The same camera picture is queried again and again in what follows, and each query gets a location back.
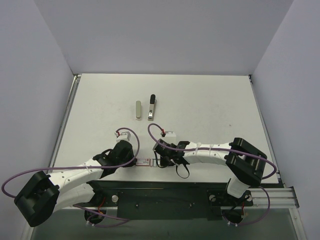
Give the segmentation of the staple box tray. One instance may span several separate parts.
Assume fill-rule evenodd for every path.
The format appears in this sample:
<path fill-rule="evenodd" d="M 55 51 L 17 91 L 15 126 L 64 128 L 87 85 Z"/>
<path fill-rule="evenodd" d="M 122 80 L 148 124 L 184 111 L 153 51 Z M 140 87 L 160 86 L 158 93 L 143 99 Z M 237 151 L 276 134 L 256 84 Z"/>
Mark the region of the staple box tray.
<path fill-rule="evenodd" d="M 157 161 L 156 161 L 155 159 L 153 159 L 153 160 L 150 162 L 150 166 L 156 168 L 156 167 L 157 167 Z"/>

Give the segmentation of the red white staple box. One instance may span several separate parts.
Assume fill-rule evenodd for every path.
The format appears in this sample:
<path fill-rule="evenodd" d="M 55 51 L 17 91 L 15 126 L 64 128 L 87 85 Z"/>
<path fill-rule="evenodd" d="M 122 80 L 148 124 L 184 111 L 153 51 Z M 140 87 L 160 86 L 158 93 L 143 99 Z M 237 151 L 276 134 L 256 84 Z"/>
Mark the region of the red white staple box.
<path fill-rule="evenodd" d="M 139 167 L 149 167 L 151 165 L 151 160 L 149 158 L 138 158 L 136 160 L 136 165 Z"/>

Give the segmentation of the beige stapler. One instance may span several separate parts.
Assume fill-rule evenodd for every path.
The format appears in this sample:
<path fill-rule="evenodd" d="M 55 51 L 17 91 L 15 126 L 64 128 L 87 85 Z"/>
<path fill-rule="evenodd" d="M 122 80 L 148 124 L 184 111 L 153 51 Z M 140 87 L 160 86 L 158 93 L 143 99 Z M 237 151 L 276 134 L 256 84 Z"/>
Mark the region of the beige stapler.
<path fill-rule="evenodd" d="M 140 120 L 142 118 L 142 103 L 140 100 L 137 100 L 135 103 L 135 118 Z"/>

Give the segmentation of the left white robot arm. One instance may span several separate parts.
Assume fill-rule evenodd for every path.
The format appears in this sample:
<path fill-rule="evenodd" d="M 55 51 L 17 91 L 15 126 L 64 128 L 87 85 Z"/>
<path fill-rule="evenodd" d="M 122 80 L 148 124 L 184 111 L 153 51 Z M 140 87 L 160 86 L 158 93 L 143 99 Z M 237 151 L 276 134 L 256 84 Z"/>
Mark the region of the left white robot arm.
<path fill-rule="evenodd" d="M 131 167 L 135 161 L 133 146 L 125 140 L 116 143 L 109 153 L 102 152 L 76 169 L 32 175 L 14 199 L 30 227 L 44 223 L 54 212 L 75 204 L 99 205 L 103 193 L 90 181 L 113 174 L 120 167 Z"/>

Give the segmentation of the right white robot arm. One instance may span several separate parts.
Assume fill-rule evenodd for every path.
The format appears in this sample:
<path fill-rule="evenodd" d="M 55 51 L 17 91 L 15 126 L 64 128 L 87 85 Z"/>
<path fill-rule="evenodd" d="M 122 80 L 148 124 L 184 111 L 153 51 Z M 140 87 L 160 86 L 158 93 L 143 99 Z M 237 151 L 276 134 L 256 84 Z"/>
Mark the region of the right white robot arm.
<path fill-rule="evenodd" d="M 249 187 L 259 187 L 263 180 L 267 159 L 261 150 L 236 137 L 230 143 L 201 144 L 180 141 L 177 145 L 159 139 L 153 151 L 160 156 L 162 167 L 191 164 L 214 164 L 228 167 L 233 176 L 223 192 L 224 201 L 236 204 Z"/>

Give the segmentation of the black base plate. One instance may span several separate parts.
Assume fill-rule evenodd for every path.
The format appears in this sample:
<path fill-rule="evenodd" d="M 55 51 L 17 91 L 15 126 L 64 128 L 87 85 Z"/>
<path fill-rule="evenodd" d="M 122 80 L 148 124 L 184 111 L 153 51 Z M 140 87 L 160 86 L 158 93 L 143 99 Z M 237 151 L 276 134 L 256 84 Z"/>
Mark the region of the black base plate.
<path fill-rule="evenodd" d="M 227 194 L 226 183 L 93 180 L 94 195 L 82 207 L 117 208 L 129 220 L 219 220 L 223 210 L 253 206 L 251 192 L 241 198 Z"/>

